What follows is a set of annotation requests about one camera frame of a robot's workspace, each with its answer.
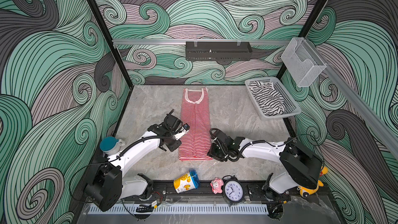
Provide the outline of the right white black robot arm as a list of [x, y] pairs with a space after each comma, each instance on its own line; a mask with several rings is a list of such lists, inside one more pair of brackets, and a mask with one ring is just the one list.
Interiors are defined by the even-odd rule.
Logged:
[[320, 177], [327, 174], [324, 160], [302, 144], [297, 137], [285, 142], [250, 140], [245, 137], [232, 139], [217, 128], [211, 128], [212, 144], [207, 153], [219, 162], [238, 162], [244, 158], [257, 158], [281, 164], [284, 169], [278, 174], [271, 173], [263, 190], [278, 195], [291, 188], [297, 188], [307, 198], [317, 192], [323, 183]]

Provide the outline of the red white striped tank top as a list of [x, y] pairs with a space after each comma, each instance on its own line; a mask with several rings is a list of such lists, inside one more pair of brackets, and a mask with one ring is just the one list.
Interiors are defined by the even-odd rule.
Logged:
[[182, 95], [180, 119], [189, 130], [180, 139], [178, 157], [181, 161], [208, 161], [211, 148], [210, 110], [207, 88], [185, 88]]

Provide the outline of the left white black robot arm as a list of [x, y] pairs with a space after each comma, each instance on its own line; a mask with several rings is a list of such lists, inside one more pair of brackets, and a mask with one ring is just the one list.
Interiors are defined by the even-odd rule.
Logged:
[[151, 125], [140, 139], [122, 151], [107, 158], [100, 157], [88, 166], [84, 194], [101, 211], [109, 210], [128, 197], [151, 198], [153, 180], [142, 173], [132, 177], [127, 173], [150, 152], [158, 148], [173, 152], [181, 145], [181, 138], [189, 132], [190, 126], [173, 112], [166, 114], [161, 124]]

